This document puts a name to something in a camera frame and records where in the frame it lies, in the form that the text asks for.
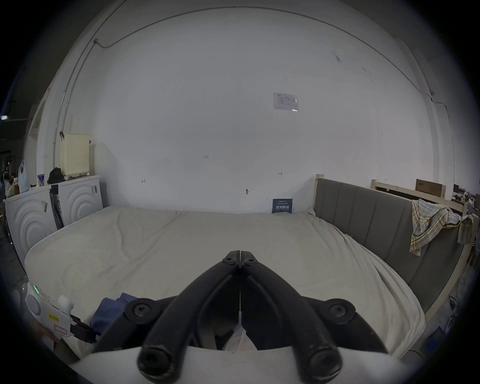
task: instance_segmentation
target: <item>cardboard box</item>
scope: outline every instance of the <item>cardboard box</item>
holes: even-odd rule
[[[415,186],[416,191],[428,193],[433,196],[438,196],[442,199],[445,198],[445,189],[446,187],[442,184],[419,179],[417,179],[417,185]]]

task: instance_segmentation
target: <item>sticker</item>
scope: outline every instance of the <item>sticker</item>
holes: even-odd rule
[[[54,324],[53,329],[55,329],[57,332],[60,332],[61,334],[67,335],[68,332],[65,328],[59,327],[58,325]]]
[[[273,94],[273,108],[286,109],[289,111],[299,111],[299,100],[295,95],[289,95],[286,93],[274,93]]]
[[[60,319],[59,319],[57,316],[52,315],[51,313],[48,314],[48,318],[49,318],[50,320],[56,321],[57,323],[60,322]]]
[[[272,213],[288,212],[292,213],[293,199],[273,199]]]

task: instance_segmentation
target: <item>white wall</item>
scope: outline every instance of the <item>white wall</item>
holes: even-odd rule
[[[126,4],[90,40],[111,44],[162,18],[156,3]],[[328,10],[319,18],[362,35],[416,82],[376,24],[341,3],[315,4]],[[299,112],[273,109],[275,92],[297,95]],[[58,113],[51,109],[47,121]],[[293,197],[298,211],[312,203],[316,173],[413,189],[416,178],[432,179],[421,94],[364,43],[285,12],[201,11],[95,46],[65,121],[65,132],[91,134],[95,173],[113,205],[268,212],[272,198]],[[40,156],[52,159],[55,136],[43,134]]]
[[[342,0],[362,12],[413,52],[426,78],[434,104],[439,139],[439,182],[480,192],[480,117],[470,85],[456,59],[429,26],[406,2],[398,0]]]
[[[480,193],[480,112],[474,95],[452,56],[437,57],[429,60],[428,65],[437,79],[432,87],[434,96],[447,105],[450,115],[455,184],[473,194]]]

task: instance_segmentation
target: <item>white controller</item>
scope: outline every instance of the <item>white controller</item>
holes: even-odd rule
[[[25,302],[33,317],[56,338],[72,336],[70,327],[76,324],[70,316],[73,303],[65,296],[61,295],[57,301],[52,300],[37,286],[28,282]]]

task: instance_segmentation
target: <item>mattress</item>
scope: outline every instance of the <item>mattress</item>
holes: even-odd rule
[[[25,259],[29,280],[65,295],[88,323],[105,297],[178,295],[229,251],[250,251],[303,296],[352,302],[400,357],[425,327],[420,303],[382,259],[317,218],[108,207],[46,237]],[[91,345],[65,341],[79,356]]]

